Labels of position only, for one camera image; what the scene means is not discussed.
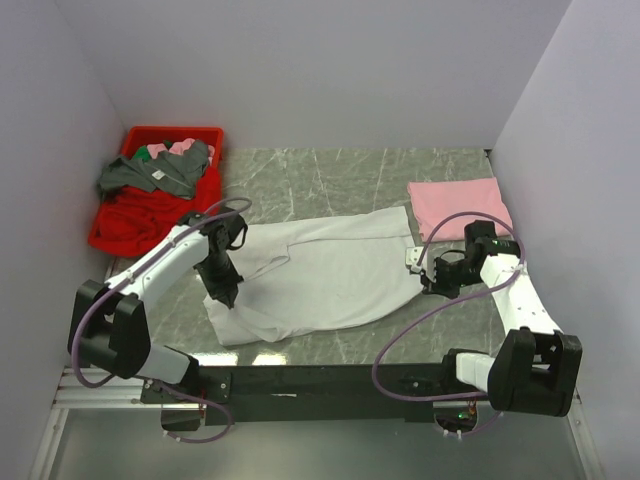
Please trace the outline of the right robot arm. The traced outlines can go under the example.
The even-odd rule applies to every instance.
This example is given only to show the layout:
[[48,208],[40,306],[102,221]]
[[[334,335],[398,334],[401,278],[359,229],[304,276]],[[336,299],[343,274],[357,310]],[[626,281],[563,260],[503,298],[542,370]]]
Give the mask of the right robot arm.
[[501,240],[501,220],[471,213],[461,257],[433,257],[427,247],[409,249],[405,264],[420,277],[422,291],[451,301],[461,291],[485,285],[499,313],[505,338],[496,356],[452,349],[439,374],[444,395],[460,399],[473,387],[498,411],[552,417],[568,414],[582,359],[582,345],[547,313],[530,279],[524,247],[511,234]]

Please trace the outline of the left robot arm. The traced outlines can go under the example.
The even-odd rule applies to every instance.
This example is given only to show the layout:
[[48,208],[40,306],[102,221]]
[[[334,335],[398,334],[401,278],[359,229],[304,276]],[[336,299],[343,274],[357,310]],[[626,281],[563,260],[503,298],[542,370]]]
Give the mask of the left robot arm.
[[176,401],[193,399],[203,388],[198,361],[189,354],[156,345],[147,315],[189,269],[199,274],[209,297],[233,309],[243,281],[230,252],[245,242],[248,226],[234,209],[214,216],[189,213],[167,237],[127,270],[99,283],[87,281],[76,292],[68,350],[77,379],[81,367],[96,366],[110,378],[143,378],[164,384]]

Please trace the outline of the white t-shirt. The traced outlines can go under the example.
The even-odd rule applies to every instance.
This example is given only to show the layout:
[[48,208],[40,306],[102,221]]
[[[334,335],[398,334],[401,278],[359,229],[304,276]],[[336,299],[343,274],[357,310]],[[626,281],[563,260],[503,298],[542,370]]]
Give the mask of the white t-shirt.
[[244,278],[233,307],[203,304],[223,346],[362,326],[420,294],[405,266],[413,245],[404,207],[252,225],[230,255]]

